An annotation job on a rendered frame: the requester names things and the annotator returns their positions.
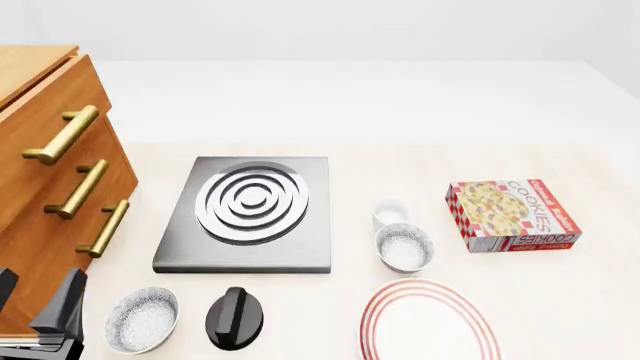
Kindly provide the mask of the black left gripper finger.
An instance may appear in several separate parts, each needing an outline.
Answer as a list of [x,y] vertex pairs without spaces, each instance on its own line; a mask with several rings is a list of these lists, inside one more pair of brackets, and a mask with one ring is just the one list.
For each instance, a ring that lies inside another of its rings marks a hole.
[[0,312],[7,305],[17,286],[19,275],[7,267],[0,268]]
[[48,305],[29,326],[40,336],[83,337],[82,306],[86,273],[72,268]]

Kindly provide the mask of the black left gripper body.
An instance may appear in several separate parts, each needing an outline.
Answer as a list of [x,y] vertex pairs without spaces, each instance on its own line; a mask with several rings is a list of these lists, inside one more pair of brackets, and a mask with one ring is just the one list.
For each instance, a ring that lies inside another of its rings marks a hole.
[[0,335],[0,360],[79,360],[83,350],[83,332]]

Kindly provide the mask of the flat black stove plate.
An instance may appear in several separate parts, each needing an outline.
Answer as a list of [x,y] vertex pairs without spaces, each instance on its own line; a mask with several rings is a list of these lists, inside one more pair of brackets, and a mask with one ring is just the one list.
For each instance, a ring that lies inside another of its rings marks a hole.
[[157,273],[330,273],[328,159],[196,158],[152,267]]

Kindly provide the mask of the white ramekin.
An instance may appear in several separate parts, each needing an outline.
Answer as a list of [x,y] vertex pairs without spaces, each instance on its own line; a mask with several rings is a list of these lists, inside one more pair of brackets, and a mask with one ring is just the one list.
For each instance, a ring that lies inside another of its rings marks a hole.
[[409,212],[399,200],[381,200],[373,211],[372,221],[377,232],[389,224],[408,224]]

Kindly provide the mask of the white plate with red rings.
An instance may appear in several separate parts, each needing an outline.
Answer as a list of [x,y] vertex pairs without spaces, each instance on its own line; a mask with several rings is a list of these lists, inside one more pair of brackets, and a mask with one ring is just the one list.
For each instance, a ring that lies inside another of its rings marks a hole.
[[451,287],[402,278],[379,287],[358,326],[362,360],[504,360],[479,309]]

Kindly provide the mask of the wooden cabinet drawer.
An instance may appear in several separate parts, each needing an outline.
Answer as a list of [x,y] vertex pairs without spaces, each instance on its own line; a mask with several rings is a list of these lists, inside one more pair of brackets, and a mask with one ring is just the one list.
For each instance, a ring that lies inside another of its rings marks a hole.
[[73,56],[21,100],[0,112],[0,232],[14,221],[55,172],[25,149],[42,149],[68,124],[62,113],[111,103],[87,55]]
[[99,151],[109,149],[118,149],[124,152],[110,122],[105,116],[100,116],[56,164],[74,158],[77,153],[85,150]]
[[[109,163],[106,173],[74,218],[65,220],[45,213],[46,205],[58,205],[84,178],[76,167],[99,159]],[[55,165],[53,176],[36,192],[27,206],[0,232],[0,268],[19,275],[17,286],[0,312],[0,335],[30,334],[29,323],[37,317],[72,268],[87,269],[95,258],[76,253],[77,245],[90,245],[109,213],[102,206],[128,200],[138,179],[124,152],[118,149],[77,153]]]

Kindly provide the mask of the round black stove knob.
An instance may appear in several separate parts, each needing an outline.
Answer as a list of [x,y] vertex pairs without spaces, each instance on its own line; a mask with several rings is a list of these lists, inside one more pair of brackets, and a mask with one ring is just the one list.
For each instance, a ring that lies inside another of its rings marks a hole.
[[209,308],[205,332],[215,347],[241,350],[258,338],[264,324],[261,303],[243,287],[229,287]]

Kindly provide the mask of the wooden cabinet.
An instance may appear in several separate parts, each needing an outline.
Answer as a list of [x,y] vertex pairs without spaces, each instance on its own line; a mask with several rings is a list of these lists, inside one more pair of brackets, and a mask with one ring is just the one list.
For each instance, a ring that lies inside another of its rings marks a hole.
[[[0,45],[0,112],[21,100],[71,57],[82,55],[77,47],[71,45]],[[102,114],[99,111],[96,119],[100,116],[108,119],[108,112]]]

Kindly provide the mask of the red cookies box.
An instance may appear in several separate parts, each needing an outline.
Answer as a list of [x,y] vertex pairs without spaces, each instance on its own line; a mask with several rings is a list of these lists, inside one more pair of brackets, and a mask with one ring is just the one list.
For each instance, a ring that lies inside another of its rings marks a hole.
[[471,253],[563,250],[582,235],[540,179],[452,182],[445,200]]

